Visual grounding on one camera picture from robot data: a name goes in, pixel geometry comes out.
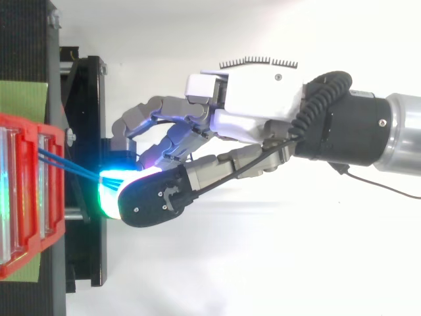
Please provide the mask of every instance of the red plastic bin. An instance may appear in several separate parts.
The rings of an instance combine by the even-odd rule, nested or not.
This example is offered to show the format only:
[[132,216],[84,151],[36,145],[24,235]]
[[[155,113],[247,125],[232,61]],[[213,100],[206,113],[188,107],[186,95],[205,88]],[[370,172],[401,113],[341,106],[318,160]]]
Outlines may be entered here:
[[39,144],[63,157],[64,132],[0,114],[0,279],[64,234],[64,171],[39,163]]

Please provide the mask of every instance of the white wall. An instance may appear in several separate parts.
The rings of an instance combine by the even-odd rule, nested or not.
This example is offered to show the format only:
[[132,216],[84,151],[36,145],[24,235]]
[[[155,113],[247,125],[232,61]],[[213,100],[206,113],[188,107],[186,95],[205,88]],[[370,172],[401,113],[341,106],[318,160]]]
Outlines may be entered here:
[[[345,70],[354,89],[421,95],[416,1],[55,0],[62,45],[109,65],[107,130],[153,95],[182,96],[188,74],[268,55],[305,80]],[[139,150],[164,134],[140,139]],[[233,145],[212,141],[200,154]],[[352,168],[421,195],[421,180]],[[421,206],[292,159],[234,180],[178,219],[134,229],[109,222],[109,277],[77,283],[68,315],[419,315]]]

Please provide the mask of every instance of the silver cylindrical arm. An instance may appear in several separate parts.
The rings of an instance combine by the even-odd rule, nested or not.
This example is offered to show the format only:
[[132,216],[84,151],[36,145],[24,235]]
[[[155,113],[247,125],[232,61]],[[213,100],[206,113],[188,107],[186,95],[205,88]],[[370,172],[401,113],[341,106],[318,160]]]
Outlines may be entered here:
[[379,171],[421,176],[421,97],[394,93],[386,98],[392,112],[389,141]]

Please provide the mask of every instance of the red crate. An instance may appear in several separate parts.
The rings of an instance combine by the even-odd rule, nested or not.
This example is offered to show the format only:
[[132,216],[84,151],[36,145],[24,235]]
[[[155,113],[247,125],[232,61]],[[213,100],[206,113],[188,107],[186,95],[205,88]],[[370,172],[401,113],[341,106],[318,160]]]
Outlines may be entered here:
[[42,239],[38,196],[38,137],[40,134],[48,136],[48,150],[63,157],[64,132],[52,126],[36,124],[21,117],[4,114],[0,114],[0,128],[3,135],[7,135],[7,164],[4,163],[3,166],[8,167],[6,181],[9,181],[9,190],[4,190],[2,194],[3,199],[5,197],[9,199],[11,230],[10,260],[5,263],[0,261],[0,279],[3,279],[23,267],[37,253],[55,243],[64,234],[64,171],[62,169],[48,166],[48,184],[52,191],[52,194],[49,194],[48,209],[51,227]]

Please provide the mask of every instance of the black cable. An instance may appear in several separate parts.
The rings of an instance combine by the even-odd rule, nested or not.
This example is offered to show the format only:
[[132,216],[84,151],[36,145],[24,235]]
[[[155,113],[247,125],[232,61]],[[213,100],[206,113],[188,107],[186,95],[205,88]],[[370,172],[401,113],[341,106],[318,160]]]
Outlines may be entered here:
[[379,187],[381,187],[381,188],[383,188],[383,189],[386,189],[386,190],[389,190],[389,191],[392,191],[392,192],[395,192],[395,193],[401,194],[401,195],[403,195],[403,196],[406,196],[407,198],[411,198],[411,199],[421,199],[421,196],[412,196],[412,195],[407,194],[407,193],[404,193],[404,192],[402,192],[402,191],[399,191],[399,190],[396,190],[396,189],[390,188],[389,186],[385,186],[384,184],[380,184],[380,183],[377,183],[377,182],[373,182],[373,181],[369,181],[369,180],[366,180],[366,179],[360,178],[359,176],[355,176],[355,175],[353,175],[353,174],[349,173],[348,171],[344,172],[344,174],[346,174],[347,176],[350,176],[352,179],[355,179],[355,180],[358,180],[358,181],[363,181],[363,182],[368,183],[368,184],[371,184],[371,185],[373,185],[373,186],[379,186]]
[[197,190],[197,191],[193,191],[192,193],[192,199],[196,199],[199,196],[201,196],[202,194],[205,194],[213,189],[215,189],[217,186],[220,186],[221,184],[224,184],[225,182],[228,182],[234,178],[237,178],[241,173],[249,170],[250,168],[253,168],[255,165],[257,165],[258,163],[264,161],[267,157],[269,157],[271,154],[281,150],[282,148],[285,148],[289,145],[292,145],[294,143],[300,142],[302,140],[302,138],[298,137],[298,138],[293,138],[290,140],[287,140],[286,142],[280,143],[279,145],[268,149],[267,151],[264,151],[260,156],[258,156],[255,160],[247,163],[245,166],[241,167],[240,169],[234,171],[233,173],[229,174],[228,176],[225,176],[224,178],[213,182],[212,184],[209,184],[208,186],[204,187],[203,189]]
[[365,182],[365,183],[371,184],[371,185],[373,185],[373,186],[378,186],[378,187],[380,187],[380,188],[383,188],[383,189],[386,189],[386,190],[389,190],[389,191],[392,191],[392,192],[395,192],[395,193],[401,194],[401,195],[403,195],[403,196],[406,196],[407,198],[411,198],[411,199],[421,199],[421,196],[412,196],[412,195],[407,194],[407,193],[404,193],[404,192],[402,192],[402,191],[399,191],[399,190],[396,190],[396,189],[390,188],[389,186],[385,186],[384,184],[380,184],[380,183],[377,183],[377,182],[369,181],[369,180],[366,180],[366,179],[360,178],[359,176],[355,176],[355,175],[353,175],[353,174],[351,174],[351,173],[349,173],[349,172],[348,172],[348,170],[349,170],[349,165],[346,165],[346,164],[343,164],[343,163],[329,163],[329,165],[330,165],[333,169],[335,169],[335,170],[337,171],[337,173],[339,173],[340,175],[342,175],[342,174],[346,174],[347,176],[351,177],[352,179],[355,179],[355,180],[358,180],[358,181],[362,181],[362,182]]
[[353,84],[349,74],[342,71],[329,72],[315,78],[310,84],[320,84],[321,88],[308,96],[304,107],[291,122],[291,135],[305,137],[307,129],[330,105],[343,97]]

